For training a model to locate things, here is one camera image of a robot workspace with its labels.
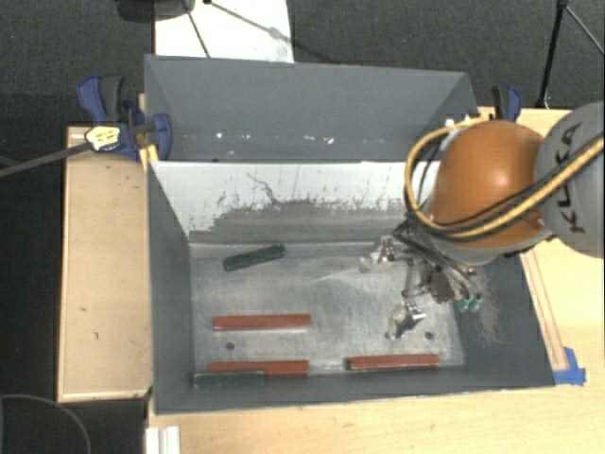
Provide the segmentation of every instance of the red wooden bar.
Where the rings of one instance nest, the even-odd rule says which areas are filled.
[[[259,316],[215,316],[213,330],[241,331],[250,329],[302,328],[311,324],[308,314],[275,314]]]
[[[215,361],[208,364],[208,372],[263,372],[266,376],[307,376],[309,362],[288,361]]]
[[[347,358],[347,368],[354,371],[411,370],[435,368],[438,365],[439,357],[437,355],[382,355]]]

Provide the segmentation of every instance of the wooden table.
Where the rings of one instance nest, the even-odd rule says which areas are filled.
[[[525,110],[520,122],[546,132],[565,113]],[[70,129],[70,145],[82,132]],[[144,181],[140,166],[117,156],[68,160],[61,402],[142,397],[151,385]],[[562,364],[561,341],[573,347],[587,369],[583,388],[210,414],[151,411],[148,422],[179,426],[183,454],[605,452],[603,261],[553,241],[527,254],[524,266],[551,359]]]

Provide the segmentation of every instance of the bin floor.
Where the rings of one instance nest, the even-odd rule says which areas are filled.
[[[198,372],[213,361],[305,359],[310,374],[343,373],[347,357],[431,353],[441,365],[462,365],[451,304],[416,298],[427,314],[399,340],[388,340],[389,314],[401,300],[402,262],[361,272],[366,243],[285,244],[285,256],[226,272],[225,257],[267,244],[190,244],[195,358]],[[213,331],[215,316],[309,314],[296,330]]]

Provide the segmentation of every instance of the black cable cord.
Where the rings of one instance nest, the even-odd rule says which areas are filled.
[[[600,54],[605,57],[605,50],[601,47],[601,44],[596,39],[595,35],[588,29],[588,27],[581,21],[578,15],[568,6],[565,6],[565,11],[569,14],[571,18],[576,21],[579,28],[586,34],[586,36],[590,39],[590,41],[595,45],[596,49],[600,52]]]
[[[435,157],[437,156],[437,153],[439,153],[439,148],[441,147],[442,142],[443,142],[443,137],[434,143],[433,150],[431,151],[430,156],[426,159],[426,165],[424,166],[423,175],[420,178],[420,185],[419,185],[419,190],[418,190],[418,200],[420,200],[423,196],[424,180],[426,179],[426,174],[428,172],[428,168],[435,161]]]
[[[8,175],[12,175],[13,173],[19,173],[20,171],[35,168],[36,166],[46,165],[52,162],[56,162],[58,160],[63,160],[65,158],[69,158],[70,156],[77,155],[84,151],[89,151],[90,149],[91,146],[88,142],[81,143],[80,145],[76,145],[74,147],[62,149],[61,151],[55,151],[54,153],[50,153],[39,158],[34,158],[33,160],[29,160],[27,162],[22,162],[17,165],[9,166],[7,168],[0,169],[0,179],[5,178]]]
[[[447,256],[443,255],[442,253],[429,249],[423,244],[420,244],[419,242],[416,242],[415,240],[409,237],[405,237],[403,233],[397,233],[396,231],[397,229],[393,231],[393,237],[395,237],[403,244],[406,244],[410,249],[414,250],[416,253],[419,253],[424,259],[440,266],[443,272],[449,275],[454,281],[456,281],[464,291],[466,291],[471,296],[476,296],[475,287],[473,286],[471,278],[460,267],[460,265],[455,263]]]
[[[503,223],[493,229],[491,229],[490,231],[484,232],[482,234],[477,234],[476,236],[472,236],[472,237],[450,237],[450,234],[455,234],[456,232],[464,232],[465,230],[468,230],[469,228],[474,228],[474,227],[478,227],[480,225],[483,225],[485,222],[491,221],[495,218],[501,217],[504,214],[508,213],[509,210],[511,208],[514,208],[515,206],[517,206],[521,201],[525,200],[526,198],[528,198],[529,196],[531,196],[536,190],[540,189],[545,183],[547,183],[549,180],[551,180],[554,176],[556,176],[563,167],[565,167],[565,165],[569,162],[571,162],[573,159],[575,159],[578,155],[580,155],[583,151],[585,151],[587,148],[589,148],[593,142],[595,140],[592,140],[592,142],[588,143],[587,145],[584,145],[583,147],[581,147],[579,150],[577,150],[573,155],[571,155],[569,157],[569,159],[564,160],[558,167],[553,168],[552,170],[550,170],[550,172],[548,172],[544,177],[542,177],[541,180],[537,181],[536,183],[530,185],[529,187],[525,188],[524,190],[522,190],[521,192],[519,192],[518,195],[519,197],[507,204],[505,207],[501,208],[500,210],[497,210],[496,212],[494,212],[493,214],[483,218],[482,220],[478,220],[477,222],[475,222],[475,224],[472,224],[470,226],[464,226],[464,227],[458,227],[457,229],[453,229],[453,230],[449,230],[447,232],[442,232],[442,231],[433,231],[431,230],[430,234],[433,236],[443,236],[444,238],[446,238],[449,241],[452,242],[473,242],[475,240],[478,240],[480,238],[484,238],[487,236],[492,236],[494,234],[497,234],[498,232],[501,232],[505,229],[507,229],[508,227],[510,227],[511,225],[517,223],[519,220],[522,220],[523,218],[526,218],[527,216],[529,216],[532,212],[534,212],[542,203],[544,203],[545,200],[547,200],[547,198],[542,199],[541,201],[536,202],[534,205],[532,205],[530,208],[528,208],[523,214],[519,215],[516,218],[513,218],[511,220],[509,220],[506,223]],[[499,205],[501,205],[503,202],[506,202],[509,199],[504,199],[503,201],[500,201],[499,203],[496,203],[495,205],[492,205],[491,207],[489,207],[486,210],[491,210]]]
[[[208,52],[208,47],[206,47],[206,43],[201,38],[201,34],[199,33],[198,25],[196,24],[196,21],[194,20],[193,15],[191,14],[191,10],[187,7],[184,0],[181,0],[181,3],[182,3],[182,7],[184,8],[185,12],[187,12],[187,16],[189,17],[189,22],[191,22],[193,29],[196,31],[196,35],[198,36],[198,41],[199,41],[199,44],[201,45],[201,49],[204,51],[204,55],[207,58],[210,58],[210,52]]]
[[[84,424],[82,423],[80,418],[72,410],[68,409],[67,407],[65,407],[62,404],[55,402],[53,400],[48,400],[47,398],[39,397],[37,395],[28,395],[25,393],[11,393],[8,395],[2,395],[2,393],[0,393],[0,454],[2,454],[3,442],[4,442],[4,439],[3,439],[3,437],[4,437],[4,415],[3,415],[4,412],[3,412],[3,405],[2,405],[3,399],[4,400],[25,400],[27,402],[38,402],[38,403],[42,403],[42,404],[48,405],[50,407],[53,407],[55,409],[58,409],[59,411],[62,411],[72,421],[74,421],[74,423],[78,426],[78,429],[81,432],[82,437],[84,439],[84,443],[86,444],[86,453],[92,454],[93,449],[91,446],[90,435],[88,434],[88,431],[86,430],[86,427],[84,426]]]
[[[0,165],[2,165],[2,166],[13,166],[13,165],[17,165],[18,163],[19,162],[15,162],[14,160],[11,160],[7,156],[0,155]]]
[[[503,215],[507,214],[510,209],[512,209],[515,206],[517,206],[520,202],[524,201],[527,197],[529,197],[531,194],[533,194],[536,190],[540,189],[547,182],[549,182],[550,180],[552,180],[563,168],[565,168],[568,164],[570,164],[572,161],[574,161],[576,158],[578,158],[586,149],[588,149],[598,139],[600,139],[602,137],[603,137],[603,134],[599,134],[599,135],[595,136],[593,139],[591,139],[590,141],[588,141],[587,143],[585,143],[584,145],[582,145],[581,147],[579,147],[574,153],[570,154],[567,158],[565,158],[564,160],[562,160],[559,164],[557,164],[557,166],[555,166],[550,171],[548,171],[542,178],[540,178],[538,181],[534,182],[532,185],[524,188],[523,190],[521,190],[521,191],[519,191],[519,192],[517,192],[515,194],[509,195],[508,197],[504,198],[503,200],[501,200],[501,201],[499,201],[499,202],[497,202],[497,203],[495,203],[493,205],[490,205],[489,207],[487,207],[487,208],[485,208],[485,209],[477,212],[476,214],[473,214],[472,216],[469,216],[467,218],[463,218],[463,219],[457,220],[455,222],[442,223],[440,225],[443,225],[443,226],[457,225],[457,224],[466,222],[468,220],[472,220],[473,218],[477,218],[477,217],[483,216],[483,215],[489,213],[490,211],[492,211],[493,209],[495,209],[497,207],[500,207],[503,204],[506,204],[504,207],[502,207],[499,210],[493,212],[492,214],[490,214],[490,215],[482,218],[481,220],[477,220],[477,221],[472,222],[470,224],[465,224],[464,226],[453,228],[453,229],[450,229],[448,231],[434,230],[434,229],[431,229],[429,227],[426,227],[421,222],[419,222],[419,223],[420,223],[420,225],[422,225],[423,227],[425,227],[432,236],[443,236],[443,237],[446,237],[448,240],[456,240],[456,241],[460,241],[460,242],[462,242],[462,241],[469,241],[469,240],[477,240],[478,238],[481,238],[482,236],[492,235],[492,234],[495,233],[495,231],[499,231],[499,230],[502,230],[503,228],[506,228],[506,227],[510,226],[510,224],[513,223],[513,222],[509,222],[507,224],[503,224],[503,225],[499,226],[498,228],[496,228],[495,230],[491,230],[489,232],[486,232],[486,233],[484,233],[484,235],[481,235],[481,236],[473,236],[473,237],[467,237],[467,238],[452,238],[452,237],[449,237],[449,235],[451,235],[451,234],[457,234],[457,233],[460,233],[460,232],[465,232],[465,231],[470,230],[470,229],[474,229],[475,227],[479,227],[479,226],[483,225],[487,221],[491,221],[493,219],[502,217]],[[531,207],[527,212],[525,212],[522,216],[520,216],[519,218],[517,218],[515,221],[517,221],[518,219],[521,219],[522,217],[526,217],[528,213],[530,213],[531,211],[535,210],[540,204],[541,204],[541,202],[536,203],[533,207]],[[408,213],[412,217],[415,217],[414,211],[412,211],[411,209],[409,209],[409,207],[408,207]]]
[[[4,410],[2,406],[2,392],[0,391],[0,454],[4,448]]]

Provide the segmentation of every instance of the gray bin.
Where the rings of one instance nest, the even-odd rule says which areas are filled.
[[[156,412],[553,384],[517,258],[479,272],[479,314],[428,299],[429,318],[396,342],[384,333],[405,266],[356,267],[403,217],[411,144],[476,111],[465,75],[147,57],[146,98],[147,112],[169,113],[176,132],[171,161],[148,173]],[[222,269],[225,257],[275,243],[285,245],[281,259]],[[308,313],[312,323],[212,331],[215,315],[272,313]],[[436,353],[441,366],[344,368],[346,357],[400,353]],[[248,359],[307,359],[310,375],[195,384],[209,361]]]

